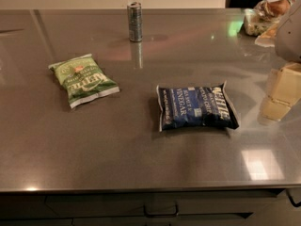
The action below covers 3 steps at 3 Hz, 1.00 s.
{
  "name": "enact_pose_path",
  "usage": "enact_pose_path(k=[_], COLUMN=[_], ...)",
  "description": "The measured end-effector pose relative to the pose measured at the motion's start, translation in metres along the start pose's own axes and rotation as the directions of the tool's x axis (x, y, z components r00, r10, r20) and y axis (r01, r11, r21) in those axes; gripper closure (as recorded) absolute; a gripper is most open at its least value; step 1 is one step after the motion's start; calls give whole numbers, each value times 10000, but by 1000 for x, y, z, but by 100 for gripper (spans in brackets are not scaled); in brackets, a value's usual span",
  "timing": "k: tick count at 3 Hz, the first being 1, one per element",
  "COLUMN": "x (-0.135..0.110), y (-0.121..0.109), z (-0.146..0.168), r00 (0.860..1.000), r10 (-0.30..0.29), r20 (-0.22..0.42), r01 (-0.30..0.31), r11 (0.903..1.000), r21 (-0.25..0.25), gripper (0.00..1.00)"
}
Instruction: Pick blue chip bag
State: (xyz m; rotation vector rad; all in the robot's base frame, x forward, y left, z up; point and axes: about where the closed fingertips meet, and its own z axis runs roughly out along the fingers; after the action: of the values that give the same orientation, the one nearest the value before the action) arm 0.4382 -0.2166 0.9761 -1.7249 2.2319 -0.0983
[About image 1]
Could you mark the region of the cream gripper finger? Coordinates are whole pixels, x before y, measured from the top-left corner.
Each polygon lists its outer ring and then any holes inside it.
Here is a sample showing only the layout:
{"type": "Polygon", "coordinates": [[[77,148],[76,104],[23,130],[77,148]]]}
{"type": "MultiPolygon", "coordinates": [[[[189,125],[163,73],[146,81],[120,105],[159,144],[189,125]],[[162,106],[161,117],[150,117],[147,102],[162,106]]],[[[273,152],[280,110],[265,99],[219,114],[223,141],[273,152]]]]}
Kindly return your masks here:
{"type": "Polygon", "coordinates": [[[265,97],[261,102],[259,117],[262,120],[281,121],[290,110],[289,106],[265,97]]]}
{"type": "Polygon", "coordinates": [[[301,64],[290,62],[272,69],[267,80],[267,95],[283,105],[293,106],[301,98],[301,64]]]}

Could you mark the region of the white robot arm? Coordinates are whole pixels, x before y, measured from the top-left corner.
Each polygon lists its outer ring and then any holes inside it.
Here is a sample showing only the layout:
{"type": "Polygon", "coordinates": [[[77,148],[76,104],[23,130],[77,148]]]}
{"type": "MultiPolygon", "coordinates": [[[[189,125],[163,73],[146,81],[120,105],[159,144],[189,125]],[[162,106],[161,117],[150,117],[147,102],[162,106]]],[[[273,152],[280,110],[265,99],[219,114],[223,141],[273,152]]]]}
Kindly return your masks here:
{"type": "Polygon", "coordinates": [[[258,117],[265,125],[281,121],[301,99],[301,0],[280,19],[275,50],[286,64],[269,73],[258,117]]]}

